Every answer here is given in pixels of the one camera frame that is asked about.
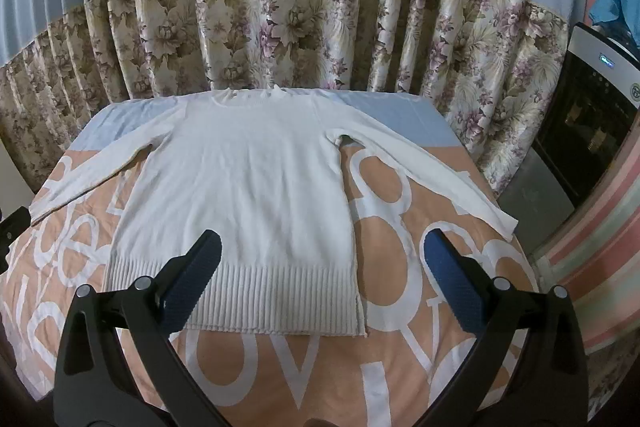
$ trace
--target sweater neckline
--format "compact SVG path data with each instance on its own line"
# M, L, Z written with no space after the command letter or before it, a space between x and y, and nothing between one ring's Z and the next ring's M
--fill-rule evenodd
M279 86L268 89L231 89L215 91L211 101L220 107L257 107L290 98L291 93Z

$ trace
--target white sweater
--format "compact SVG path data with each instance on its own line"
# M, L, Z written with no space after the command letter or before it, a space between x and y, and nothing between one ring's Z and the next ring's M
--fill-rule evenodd
M428 152L355 108L279 88L181 100L69 172L30 206L31 223L151 145L114 232L104 291L154 276L211 229L222 262L187 327L363 335L345 135L511 238L516 220Z

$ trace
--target blue bed sheet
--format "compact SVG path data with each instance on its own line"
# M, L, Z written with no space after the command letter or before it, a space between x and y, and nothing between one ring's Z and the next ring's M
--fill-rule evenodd
M309 90L291 89L305 94ZM421 147L460 146L455 133L426 98L407 93L318 90L375 118ZM207 96L206 93L185 95ZM105 107L85 126L69 147L74 151L101 150L136 127L174 107L178 96L127 100Z

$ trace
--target blue cloth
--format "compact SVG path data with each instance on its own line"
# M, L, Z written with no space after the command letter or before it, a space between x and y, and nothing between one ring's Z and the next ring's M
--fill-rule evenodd
M318 90L318 93L359 109L421 147L461 146L449 124L426 98L406 93L331 90ZM185 96L207 96L207 93ZM69 149L104 149L177 102L177 96L168 96L112 103L91 119Z
M589 17L594 24L615 21L620 17L616 0L596 0L589 10ZM631 31L631 35L640 45L640 0L620 0L622 15Z

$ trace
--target floral curtain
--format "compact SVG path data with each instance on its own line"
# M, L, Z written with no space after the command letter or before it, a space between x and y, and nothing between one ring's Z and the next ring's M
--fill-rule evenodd
M272 84L430 98L499 193L545 115L567 22L527 0L84 0L0 68L37 190L110 102Z

